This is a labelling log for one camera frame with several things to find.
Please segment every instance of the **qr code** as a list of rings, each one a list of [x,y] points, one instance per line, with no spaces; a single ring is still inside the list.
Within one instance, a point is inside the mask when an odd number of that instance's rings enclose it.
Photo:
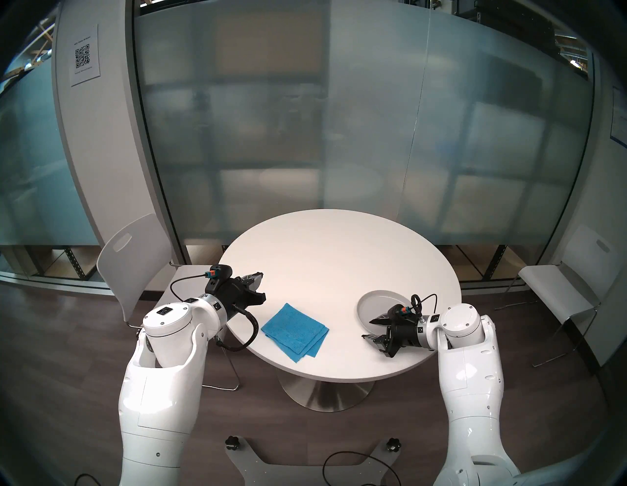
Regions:
[[[89,59],[89,44],[85,44],[83,47],[79,47],[75,51],[76,54],[76,68],[87,66],[90,63]]]

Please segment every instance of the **floor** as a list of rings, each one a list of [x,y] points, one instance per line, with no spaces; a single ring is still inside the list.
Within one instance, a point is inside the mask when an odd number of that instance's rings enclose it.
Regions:
[[[464,299],[497,326],[505,375],[501,437],[521,472],[580,452],[608,416],[598,380],[577,354],[530,366],[539,343],[557,326],[542,304],[492,310],[527,297],[515,292],[504,301],[496,295]],[[118,484],[117,400],[135,336],[123,325],[117,302],[0,284],[0,305],[0,406],[8,423],[65,483],[88,472],[102,485]],[[153,305],[140,302],[131,322],[139,324]],[[564,335],[553,344],[567,345]],[[242,387],[234,393],[203,391],[181,484],[204,486],[212,478],[213,484],[243,485],[224,454],[229,435],[245,436],[266,462],[301,465],[320,465],[337,450],[369,452],[394,436],[403,443],[394,465],[403,483],[433,484],[446,457],[448,426],[436,359],[378,382],[361,404],[332,414],[294,403],[273,368],[251,353],[234,353],[233,362]],[[231,379],[221,352],[210,347],[205,383],[227,386]]]

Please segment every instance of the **chair backrest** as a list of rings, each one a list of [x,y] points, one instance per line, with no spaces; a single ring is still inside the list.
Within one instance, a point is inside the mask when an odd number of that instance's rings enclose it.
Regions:
[[[562,261],[583,278],[600,300],[623,266],[616,249],[586,225],[579,225],[566,245]]]
[[[111,238],[96,266],[128,322],[146,285],[170,261],[172,245],[157,216],[147,214]]]

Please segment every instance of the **white plate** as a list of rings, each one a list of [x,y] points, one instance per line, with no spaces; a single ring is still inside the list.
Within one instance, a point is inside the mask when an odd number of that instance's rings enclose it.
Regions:
[[[369,334],[385,334],[384,325],[371,324],[370,321],[381,314],[386,314],[390,307],[396,304],[411,305],[408,298],[389,290],[373,290],[365,293],[357,302],[359,322]]]

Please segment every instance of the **chair handle hole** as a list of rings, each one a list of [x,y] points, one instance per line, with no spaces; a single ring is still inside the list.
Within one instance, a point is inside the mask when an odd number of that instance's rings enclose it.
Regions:
[[[600,249],[602,249],[603,251],[605,251],[605,253],[609,253],[609,248],[608,248],[608,246],[607,246],[605,243],[603,243],[601,240],[596,240],[596,245],[597,245]]]
[[[129,244],[131,238],[133,237],[130,235],[130,233],[126,233],[125,235],[121,236],[120,239],[113,244],[113,251],[116,253],[120,251],[122,248]]]

